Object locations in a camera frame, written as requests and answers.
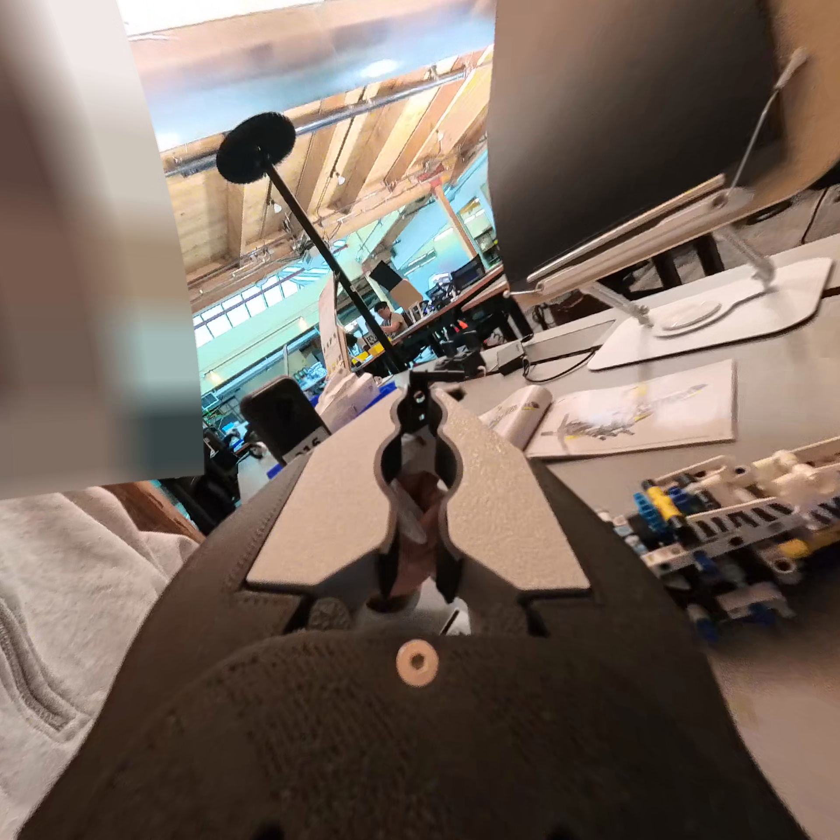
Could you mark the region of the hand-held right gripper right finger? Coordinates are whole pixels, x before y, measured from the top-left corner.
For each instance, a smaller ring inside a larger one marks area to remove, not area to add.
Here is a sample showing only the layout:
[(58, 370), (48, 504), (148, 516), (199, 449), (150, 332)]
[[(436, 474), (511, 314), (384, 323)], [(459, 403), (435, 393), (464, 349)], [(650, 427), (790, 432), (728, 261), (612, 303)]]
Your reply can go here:
[(435, 583), (447, 602), (527, 603), (589, 594), (589, 582), (526, 456), (441, 388), (435, 410)]

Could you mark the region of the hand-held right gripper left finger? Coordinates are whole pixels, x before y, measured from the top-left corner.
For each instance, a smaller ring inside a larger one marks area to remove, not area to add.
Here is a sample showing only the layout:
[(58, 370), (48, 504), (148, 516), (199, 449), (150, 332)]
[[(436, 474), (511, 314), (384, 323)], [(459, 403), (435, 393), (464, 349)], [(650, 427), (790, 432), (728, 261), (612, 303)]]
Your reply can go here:
[(257, 590), (342, 601), (388, 596), (400, 538), (393, 482), (403, 467), (395, 390), (304, 459), (280, 514), (247, 572)]

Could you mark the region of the instruction booklet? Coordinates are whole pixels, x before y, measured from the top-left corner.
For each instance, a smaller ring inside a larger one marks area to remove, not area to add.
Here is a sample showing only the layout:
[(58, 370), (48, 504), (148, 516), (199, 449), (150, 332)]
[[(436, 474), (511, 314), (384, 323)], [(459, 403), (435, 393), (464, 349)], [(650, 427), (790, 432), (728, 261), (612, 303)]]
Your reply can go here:
[(479, 419), (528, 458), (576, 460), (730, 443), (737, 364), (724, 360), (632, 385), (553, 396), (518, 389)]

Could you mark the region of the lego helicopter model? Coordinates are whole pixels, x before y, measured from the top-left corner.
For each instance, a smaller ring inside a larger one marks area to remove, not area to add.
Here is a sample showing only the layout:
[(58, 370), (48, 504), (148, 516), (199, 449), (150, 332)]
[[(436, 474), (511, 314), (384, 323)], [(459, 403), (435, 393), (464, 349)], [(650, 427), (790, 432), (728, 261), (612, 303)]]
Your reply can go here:
[(722, 627), (795, 615), (786, 592), (838, 566), (839, 438), (739, 465), (717, 456), (640, 483), (623, 515), (597, 511), (713, 644)]

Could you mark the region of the black lego connector piece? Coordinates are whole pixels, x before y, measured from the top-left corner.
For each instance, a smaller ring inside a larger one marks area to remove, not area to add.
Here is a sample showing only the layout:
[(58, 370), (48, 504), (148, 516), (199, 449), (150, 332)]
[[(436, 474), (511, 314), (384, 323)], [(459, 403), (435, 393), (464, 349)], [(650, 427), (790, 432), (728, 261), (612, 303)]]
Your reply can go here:
[(405, 393), (395, 406), (400, 435), (419, 435), (428, 431), (436, 437), (444, 409), (436, 398), (436, 391), (460, 401), (465, 396), (463, 384), (469, 380), (462, 370), (420, 371), (408, 374)]

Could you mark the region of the black lego disc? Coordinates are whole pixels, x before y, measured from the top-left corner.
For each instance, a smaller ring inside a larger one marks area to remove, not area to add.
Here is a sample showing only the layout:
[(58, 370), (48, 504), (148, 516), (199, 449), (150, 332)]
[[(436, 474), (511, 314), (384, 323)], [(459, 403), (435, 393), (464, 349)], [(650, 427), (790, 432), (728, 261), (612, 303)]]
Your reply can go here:
[(316, 247), (335, 279), (350, 298), (376, 340), (381, 343), (386, 367), (394, 374), (407, 370), (407, 363), (395, 351), (375, 316), (361, 295), (352, 288), (351, 280), (336, 260), (330, 246), (320, 235), (301, 207), (293, 191), (280, 176), (277, 165), (293, 151), (297, 133), (292, 122), (282, 113), (264, 112), (241, 122), (225, 135), (216, 153), (219, 174), (230, 184), (246, 185), (269, 178), (286, 202), (302, 231)]

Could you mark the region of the black electronic box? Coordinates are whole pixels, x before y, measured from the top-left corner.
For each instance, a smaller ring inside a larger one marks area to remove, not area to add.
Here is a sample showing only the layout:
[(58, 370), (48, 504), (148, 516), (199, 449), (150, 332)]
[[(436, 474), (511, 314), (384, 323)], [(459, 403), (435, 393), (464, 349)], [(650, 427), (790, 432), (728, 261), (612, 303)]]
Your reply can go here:
[(426, 371), (435, 382), (465, 382), (487, 372), (481, 354), (483, 343), (475, 330), (457, 333), (455, 340), (444, 342), (444, 357)]

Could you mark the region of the person's left hand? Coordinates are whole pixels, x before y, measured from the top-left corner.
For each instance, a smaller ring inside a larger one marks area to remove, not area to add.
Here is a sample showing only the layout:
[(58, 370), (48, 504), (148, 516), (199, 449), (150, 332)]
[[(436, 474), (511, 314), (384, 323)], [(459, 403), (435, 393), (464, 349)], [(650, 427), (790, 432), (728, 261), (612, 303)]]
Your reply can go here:
[(409, 596), (426, 579), (435, 577), (439, 510), (444, 498), (438, 478), (426, 471), (403, 471), (396, 481), (402, 490), (397, 515), (398, 564), (391, 598)]

